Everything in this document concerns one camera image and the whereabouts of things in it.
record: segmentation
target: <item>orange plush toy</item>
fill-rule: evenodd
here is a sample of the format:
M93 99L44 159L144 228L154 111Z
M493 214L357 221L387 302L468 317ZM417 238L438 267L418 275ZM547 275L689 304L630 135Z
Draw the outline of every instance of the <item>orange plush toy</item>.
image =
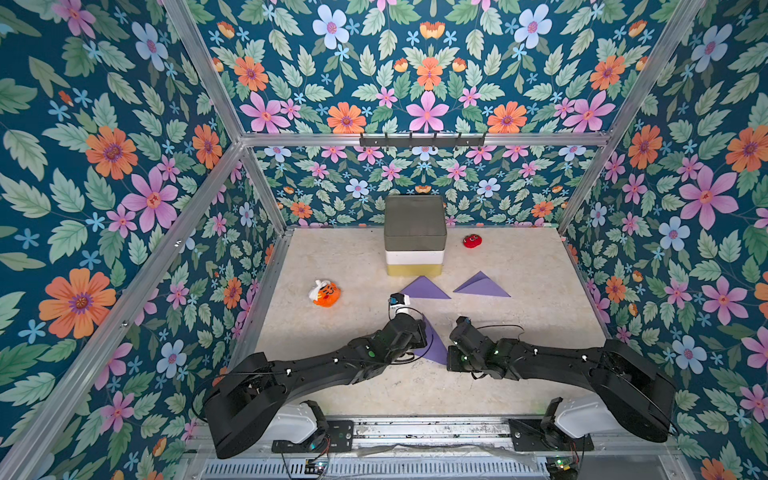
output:
M336 303L340 296L341 290L330 280L315 280L315 288L310 292L310 300L326 308Z

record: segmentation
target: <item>floor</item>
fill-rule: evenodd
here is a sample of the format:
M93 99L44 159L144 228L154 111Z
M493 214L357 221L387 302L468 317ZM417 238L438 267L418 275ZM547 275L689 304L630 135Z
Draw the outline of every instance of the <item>floor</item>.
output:
M462 238L482 235L469 250ZM452 291L482 270L511 298ZM312 304L315 279L342 290L330 309ZM387 299L414 278L386 275L383 229L298 229L293 233L277 288L261 330L257 351L270 360L315 356L380 329ZM476 326L517 323L526 342L544 346L602 346L603 330L554 228L448 230L443 274L432 279L451 300L412 299L435 331L449 342L457 317ZM493 339L514 338L516 328L488 328ZM579 397L586 390L546 380L474 380L420 360L390 366L374 379L313 393L327 415L520 415L542 414L550 400Z

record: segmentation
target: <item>flower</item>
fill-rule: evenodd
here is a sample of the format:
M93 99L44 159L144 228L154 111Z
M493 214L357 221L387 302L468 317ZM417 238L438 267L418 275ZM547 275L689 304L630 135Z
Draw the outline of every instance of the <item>flower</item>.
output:
M40 302L40 320L47 322L56 319L48 331L63 339L74 328L76 339L90 336L94 332L93 324L101 322L109 313L106 306L114 305L115 291L108 289L109 279L96 272L91 278L87 268L72 269L69 281L57 276L45 287L45 292L54 300Z
M134 22L131 25L131 29L134 31L134 35L139 41L136 42L136 52L144 60L152 58L152 65L154 65L157 71L165 70L163 60L168 58L168 50L165 45L157 43L157 30L148 23L144 24L142 28L138 22Z
M134 416L133 407L129 407L134 401L134 394L129 393L123 398L123 392L117 392L112 398L112 405L101 407L101 416L104 417L104 423L101 424L101 433L109 430L110 427L115 432L123 428L123 419L129 419Z
M746 309L736 303L746 298L746 289L737 287L729 291L729 283L724 276L717 279L716 285L717 290L711 285L703 285L701 287L704 295L715 299L704 302L702 307L704 311L712 313L717 310L717 319L723 325L730 323L731 313L739 318L747 318Z
M661 129L657 126L646 125L637 132L632 138L632 145L629 147L629 163L640 170L643 170L648 164L656 161L659 154L656 152L661 148Z
M213 169L219 163L223 153L219 145L219 136L208 125L197 125L194 128L194 134L192 145L197 149L197 159L205 164L208 170Z
M442 67L438 65L437 58L427 57L422 61L419 68L416 69L416 74L419 76L417 82L423 86L425 90L432 90L435 85L440 84L440 75L442 75Z
M763 423L768 415L768 399L764 398L763 388L759 385L752 387L752 390L746 386L740 387L741 395L746 397L739 404L742 408L747 410L753 410L752 414L755 415L755 420L758 423Z
M90 135L85 143L90 147L85 151L88 162L96 164L96 171L103 177L110 175L121 180L124 174L133 171L131 165L138 164L134 141L127 139L119 128L100 127L99 135Z
M597 202L594 205L594 208L589 213L589 217L592 219L592 226L596 227L597 225L605 225L605 214L608 212L608 209L601 205L600 202Z
M357 180L356 178L353 178L345 188L353 197L360 198L368 194L369 190L367 187L368 182L365 180Z
M724 25L720 31L717 30L716 25L713 25L704 32L703 44L694 48L690 55L691 60L698 60L698 63L696 63L697 72L701 73L706 70L710 64L710 59L718 61L725 55L728 45L723 42L726 41L732 31L733 27L729 23Z
M536 12L526 8L520 14L520 28L515 31L515 41L520 43L524 41L526 48L538 45L538 36L546 35L552 29L552 20L546 18L548 13L549 7L544 3L536 7Z
M346 23L346 15L341 10L336 10L331 14L328 5L321 5L317 9L317 15L320 20L312 22L312 30L316 35L325 35L326 48L336 50L336 43L346 43L349 41L349 32L343 28Z
M249 117L253 117L250 122L250 127L253 131L259 132L266 127L266 131L271 134L278 133L277 128L286 128L290 125L290 122L285 117L280 117L280 102L277 100L270 100L264 106L264 100L255 91L250 92L251 105L241 105L240 111Z
M682 370L690 367L690 371L696 373L702 373L704 368L701 366L701 362L707 359L707 352L700 346L694 346L694 338L690 335L683 336L683 342L675 340L672 342L672 350L677 353L675 363Z
M611 55L594 68L594 73L589 77L592 88L594 90L607 90L608 87L619 81L619 75L623 74L625 69L624 57L616 58L616 55Z
M762 162L768 161L768 126L758 125L756 130L751 127L743 129L738 138L728 144L731 153L725 156L725 163L733 165L733 170L741 173L746 168L748 172L760 169Z
M702 167L697 178L699 187L692 184L685 184L680 187L680 196L686 200L693 200L683 207L680 218L688 220L695 217L700 211L699 223L705 230L709 230L715 223L714 209L722 214L730 214L738 210L739 205L733 197L720 195L736 183L736 177L737 174L729 172L720 175L713 184L712 169Z
M490 198L493 197L493 192L501 190L502 186L497 183L495 178L488 180L480 180L477 189L477 195L480 197Z
M422 106L417 104L410 104L406 107L408 113L415 117L411 120L411 124L408 129L416 131L421 127L424 127L424 133L429 131L432 127L433 130L439 131L443 129L442 120L438 117L445 115L448 111L448 105L439 104L435 105L435 94L431 91L425 91L421 98Z
M170 342L163 345L163 348L160 350L163 358L157 362L157 373L165 372L165 376L169 379L176 376L177 368L187 362L187 354L181 352L183 349L184 342L180 339L176 340L173 345Z
M82 30L87 36L96 38L90 23L96 22L96 17L88 10L82 8L80 0L58 0L58 5L51 6L53 12L67 21L69 31L77 37Z
M128 353L131 352L131 349L133 349L134 346L129 343L122 343L118 349L114 351L112 354L112 359L107 363L107 366L104 367L103 370L101 370L101 373L99 374L98 378L96 378L96 383L94 386L96 387L96 390L101 390L104 388L105 385L107 385L107 381L109 380L109 371L112 371L113 375L121 376L125 375L125 362L120 360L124 356L126 356Z
M169 228L177 215L176 209L166 202L174 200L179 190L173 185L163 187L163 175L154 168L149 171L149 184L136 174L131 175L131 182L141 195L128 194L122 204L134 212L144 210L139 219L141 231L152 230L155 217L161 227Z
M350 107L348 103L342 101L338 107L331 107L328 110L331 116L328 119L328 126L333 129L334 134L361 134L367 122L360 113L359 107L356 105Z
M576 114L566 118L563 125L565 127L573 127L576 125L574 132L577 133L586 131L587 127L592 131L600 130L603 126L603 121L599 117L610 114L614 108L616 108L616 105L614 104L603 105L604 101L605 91L601 91L595 95L594 98L592 98L591 103L587 103L585 99L579 98L576 100L574 106Z
M388 108L392 107L392 103L397 101L397 97L395 96L395 89L390 88L389 90L386 89L386 87L382 87L381 92L376 94L376 98L379 99L379 106L386 106Z
M608 294L608 298L612 302L619 303L624 299L624 294L627 292L627 287L624 285L624 281L617 277L612 276L607 282L605 287L605 293Z

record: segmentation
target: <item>pink flower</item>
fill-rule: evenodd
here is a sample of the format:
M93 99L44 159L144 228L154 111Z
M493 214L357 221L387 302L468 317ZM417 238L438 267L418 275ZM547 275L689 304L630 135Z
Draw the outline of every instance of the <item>pink flower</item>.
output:
M170 295L165 299L169 303L173 303L174 310L178 310L179 304L187 305L187 294L190 289L184 288L184 282L179 282L170 286Z
M528 148L527 145L507 145L505 147L507 149L506 152L502 155L504 158L509 158L509 160L512 161L512 163L518 161L518 158L520 157L527 157L528 156Z
M101 407L101 416L104 417L104 423L101 424L101 433L109 430L109 427L116 432L123 428L123 419L134 416L134 408L129 407L134 401L134 394L129 393L123 399L123 392L117 392L112 399L112 405Z
M357 156L357 161L360 163L367 161L373 165L377 159L384 158L384 152L379 151L379 147L355 147L355 150L360 152Z
M462 93L463 95L458 98L458 101L464 102L464 108L467 108L469 105L478 104L480 94L478 93L477 87L472 87L470 89L465 88Z
M394 101L397 101L397 97L395 96L395 89L390 88L389 90L386 89L386 87L382 87L382 90L380 93L376 94L376 98L379 99L379 106L386 105L387 107L391 108L392 103Z
M442 120L438 117L445 115L448 111L448 105L435 105L435 94L431 91L425 91L422 95L422 106L410 104L406 107L406 110L411 116L416 117L414 120L411 120L408 129L416 131L424 127L424 133L427 133L429 127L432 127L433 130L443 129Z
M616 108L616 105L614 104L603 105L604 101L605 90L595 95L594 98L592 98L592 102L589 104L583 98L579 98L576 100L576 105L574 107L576 115L571 115L566 118L563 125L566 127L573 127L576 125L574 132L577 133L587 130L587 126L592 131L600 130L603 126L603 121L599 117L610 114L614 108Z
M754 369L762 368L768 362L768 329L764 326L757 329L757 338L759 342L748 336L741 339L746 348L756 352L746 359L746 364Z
M729 291L728 280L724 276L717 279L716 285L717 290L710 285L701 287L704 295L715 299L704 302L704 311L712 313L717 310L717 319L723 325L730 323L731 313L739 318L747 318L746 309L736 303L746 298L746 289L734 288Z
M453 180L460 180L462 177L467 176L467 172L464 171L466 169L466 165L459 165L458 162L456 162L453 164L453 167L448 169L448 178L452 178Z
M294 105L293 100L290 98L288 101L280 101L280 113L281 114L287 114L288 120L293 120L294 118L301 118L301 114L299 113L299 110L301 110L301 105Z
M739 405L741 408L752 410L752 414L755 415L755 420L758 423L763 423L768 415L768 399L765 399L763 387L755 385L752 390L746 386L740 387L741 395L746 397Z
M572 114L575 103L576 100L568 100L568 97L563 98L563 102L554 107L555 117L565 118L566 115Z
M123 204L118 205L117 212L107 212L107 217L112 220L112 223L109 224L109 231L117 232L119 230L120 236L123 238L128 236L129 230L136 230L136 224L131 221L136 217L136 213L125 211Z
M317 162L315 162L315 164L310 168L310 170L312 171L312 176L318 177L320 180L325 178L326 175L328 174L328 169L326 165L325 164L321 165L321 164L318 164Z
M608 161L607 165L605 165L605 180L610 180L611 183L615 184L619 175L623 175L624 172L627 171L622 165L622 163L624 163L624 157L625 155L623 154L619 157L616 152L611 154L611 159Z
M680 218L688 220L699 215L699 223L705 230L709 230L715 223L714 209L722 214L730 214L739 209L739 204L733 197L720 196L728 191L736 183L736 172L729 172L712 183L713 173L709 167L702 167L699 171L697 182L699 187L686 184L680 187L680 196L686 200L693 200L680 212Z
M475 159L475 165L480 164L483 160L490 161L491 160L491 154L490 152L496 150L495 145L484 145L482 147L471 147L469 149L469 153L467 153L467 158L474 158Z
M677 172L679 174L683 175L683 182L688 180L688 177L690 177L691 180L696 180L696 177L698 177L698 171L701 170L701 168L704 166L704 164L699 163L699 156L694 155L690 159L688 157L683 157L683 166L677 169Z
M688 284L678 283L674 278L671 279L670 283L672 283L672 286L664 287L664 292L669 295L667 303L670 305L677 303L677 308L682 310L685 306L684 302L690 302L690 299L693 298L690 296L690 293L685 293L688 290Z
M150 315L154 315L155 313L157 313L157 305L152 303L152 300L156 299L159 293L160 293L160 289L158 288L154 289L154 292L152 292L152 294L147 299L147 302L144 304L144 308L142 308L139 314L136 315L136 318L134 319L134 323L136 325L141 325L144 322L145 313L149 313Z
M638 231L640 229L640 227L637 225L638 218L639 217L637 215L633 215L632 212L628 213L626 218L621 219L621 222L624 224L624 226L621 228L621 231L627 232L627 235L629 236Z
M101 370L101 373L99 373L99 376L96 379L96 383L94 384L96 390L101 390L105 385L107 385L110 370L112 371L112 375L125 375L125 362L118 359L121 359L130 353L132 348L134 348L134 346L131 343L123 343L118 347L117 350L114 351L112 354L112 359L109 361L109 363L107 363L107 366Z
M157 168L149 170L149 184L136 174L131 175L131 182L141 195L128 194L122 203L134 212L144 211L139 219L141 231L152 230L155 217L161 227L169 228L176 220L176 209L166 202L175 200L179 190L173 185L163 187L163 174Z
M323 158L331 157L331 161L335 164L340 158L346 158L346 152L344 147L323 147L323 152L320 154Z
M621 188L621 191L627 194L624 197L624 202L630 203L632 201L635 205L640 203L640 195L648 191L648 187L642 184L643 180L645 180L645 174L637 175L637 177L630 174L629 182Z
M279 132L278 127L286 128L290 126L288 120L285 117L280 117L280 102L277 100L270 100L266 107L264 107L264 100L261 95L255 91L250 92L250 105L241 105L240 111L249 117L253 117L250 122L250 127L253 131L262 131L266 127L266 131L271 134Z
M53 5L51 10L67 21L69 31L74 36L80 35L80 30L82 30L87 36L96 38L93 28L89 25L89 23L96 22L96 17L82 8L83 5L80 0L58 0L58 3L59 5Z
M388 167L386 165L382 166L382 178L386 178L389 181L392 181L395 178L400 178L400 174L398 173L400 171L402 171L402 168L397 168L393 161Z

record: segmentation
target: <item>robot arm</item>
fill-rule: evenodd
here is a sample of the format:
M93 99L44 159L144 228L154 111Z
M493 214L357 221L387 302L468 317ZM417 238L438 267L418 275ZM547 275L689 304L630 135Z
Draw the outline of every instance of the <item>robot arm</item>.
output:
M675 385L657 367L618 340L601 348L560 349L516 339L494 342L459 317L450 335L451 372L494 379L546 379L597 393L619 424L651 442L666 442Z

